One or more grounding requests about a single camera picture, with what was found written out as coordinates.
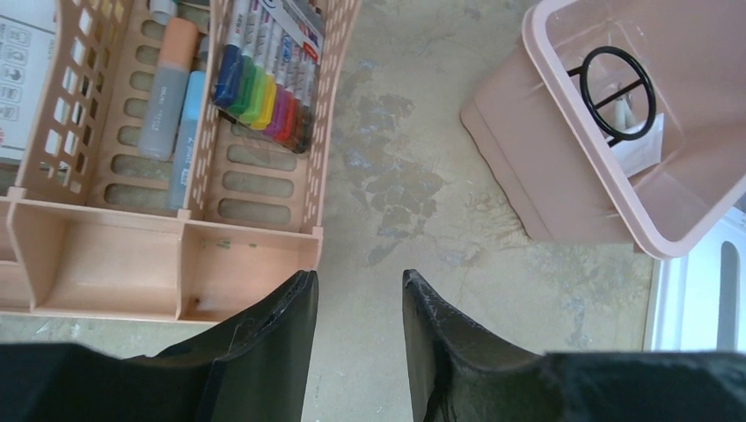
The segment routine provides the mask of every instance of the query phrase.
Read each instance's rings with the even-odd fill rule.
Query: brown marker cap
[[[194,50],[200,30],[192,22],[181,18],[170,18],[165,26],[164,42],[158,54],[158,64],[169,63],[192,68]]]

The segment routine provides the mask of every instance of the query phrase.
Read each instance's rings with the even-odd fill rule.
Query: black circular handle
[[[638,79],[633,83],[627,85],[625,88],[622,88],[621,90],[612,94],[608,98],[605,98],[598,104],[593,104],[593,99],[590,97],[590,89],[588,87],[588,69],[593,59],[595,59],[599,55],[615,55],[616,57],[622,59],[634,70],[634,73],[637,74]],[[572,69],[568,71],[567,74],[570,77],[580,75],[580,88],[583,103],[585,103],[585,106],[588,108],[588,111],[593,117],[593,120],[596,121],[596,124],[604,132],[614,138],[609,142],[610,146],[613,147],[621,141],[636,141],[645,136],[647,132],[649,132],[650,129],[653,127],[656,115],[655,91],[653,90],[653,82],[650,80],[650,76],[647,75],[647,72],[642,68],[640,62],[638,62],[637,59],[632,57],[632,55],[627,53],[625,50],[613,46],[603,46],[596,48],[585,57],[581,67]],[[614,101],[615,99],[631,92],[641,85],[643,86],[643,88],[645,88],[645,93],[647,94],[647,119],[645,121],[645,125],[639,131],[631,134],[619,132],[606,120],[603,119],[598,110],[600,110],[601,107],[608,105],[611,101]]]

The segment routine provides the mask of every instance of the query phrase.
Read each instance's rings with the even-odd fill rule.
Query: stained gray surface
[[[529,240],[458,119],[528,1],[368,0],[340,80],[304,421],[411,420],[401,274],[506,340],[640,350],[652,260]],[[0,316],[0,341],[152,354],[203,326]]]

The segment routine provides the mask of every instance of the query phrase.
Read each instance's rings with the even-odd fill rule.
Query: white paper
[[[23,158],[55,48],[55,0],[0,5],[0,159]]]
[[[658,114],[655,116],[653,127],[645,136],[636,141],[622,141],[611,148],[611,152],[614,153],[619,165],[625,172],[625,176],[628,178],[661,162],[664,120],[663,113]],[[635,127],[630,127],[625,133],[639,132],[644,125],[645,122],[642,122]],[[609,142],[612,139],[612,137],[609,137],[606,141]]]

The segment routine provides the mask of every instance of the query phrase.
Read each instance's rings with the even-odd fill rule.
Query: pink container
[[[746,192],[743,22],[743,0],[544,0],[531,8],[522,45],[461,112],[529,236],[635,242],[660,259],[688,253]],[[604,45],[640,59],[666,119],[662,162],[629,179],[567,75]],[[616,70],[601,63],[596,78],[605,71]],[[646,112],[633,103],[635,115]]]

